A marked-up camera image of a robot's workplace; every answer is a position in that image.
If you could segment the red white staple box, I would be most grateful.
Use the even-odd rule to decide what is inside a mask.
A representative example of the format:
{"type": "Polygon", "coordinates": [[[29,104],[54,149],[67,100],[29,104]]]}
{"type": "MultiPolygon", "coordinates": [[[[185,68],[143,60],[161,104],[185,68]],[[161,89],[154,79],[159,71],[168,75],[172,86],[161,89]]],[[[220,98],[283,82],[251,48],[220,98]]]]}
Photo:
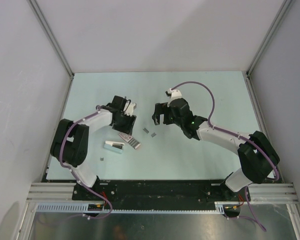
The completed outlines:
{"type": "Polygon", "coordinates": [[[141,143],[129,134],[120,132],[118,135],[135,150],[141,146],[141,143]]]}

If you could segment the light blue white stapler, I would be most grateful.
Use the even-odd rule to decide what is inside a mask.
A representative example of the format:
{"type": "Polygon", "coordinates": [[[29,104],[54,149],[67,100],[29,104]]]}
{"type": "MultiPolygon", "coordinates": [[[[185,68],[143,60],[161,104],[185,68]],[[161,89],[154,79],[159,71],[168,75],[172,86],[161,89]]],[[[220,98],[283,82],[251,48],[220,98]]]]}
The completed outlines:
{"type": "Polygon", "coordinates": [[[124,142],[105,141],[103,148],[113,153],[122,154],[124,146],[124,142]]]}

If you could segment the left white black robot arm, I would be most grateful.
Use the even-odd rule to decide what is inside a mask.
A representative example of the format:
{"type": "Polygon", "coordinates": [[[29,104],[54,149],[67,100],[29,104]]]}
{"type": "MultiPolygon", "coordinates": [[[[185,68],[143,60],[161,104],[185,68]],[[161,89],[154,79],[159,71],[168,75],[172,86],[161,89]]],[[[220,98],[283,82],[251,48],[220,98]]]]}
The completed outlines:
{"type": "Polygon", "coordinates": [[[85,163],[90,134],[110,126],[117,132],[131,135],[137,118],[134,115],[136,107],[135,102],[116,95],[112,102],[97,105],[90,115],[77,121],[64,118],[58,123],[50,155],[84,187],[83,194],[88,199],[95,200],[101,193],[101,188],[95,184],[98,176],[85,163]]]}

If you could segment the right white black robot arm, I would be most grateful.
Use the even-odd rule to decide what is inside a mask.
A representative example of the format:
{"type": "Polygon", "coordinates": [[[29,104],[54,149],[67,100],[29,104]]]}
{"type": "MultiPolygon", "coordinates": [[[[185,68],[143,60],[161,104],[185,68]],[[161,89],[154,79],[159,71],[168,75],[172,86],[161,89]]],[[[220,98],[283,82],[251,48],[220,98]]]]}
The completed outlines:
{"type": "Polygon", "coordinates": [[[232,201],[239,191],[250,184],[261,184],[266,180],[280,162],[280,158],[263,132],[252,134],[230,133],[210,126],[208,119],[194,115],[184,98],[172,100],[170,103],[156,103],[152,120],[155,125],[177,125],[189,139],[207,141],[231,151],[239,157],[240,168],[231,173],[223,181],[221,196],[232,201]]]}

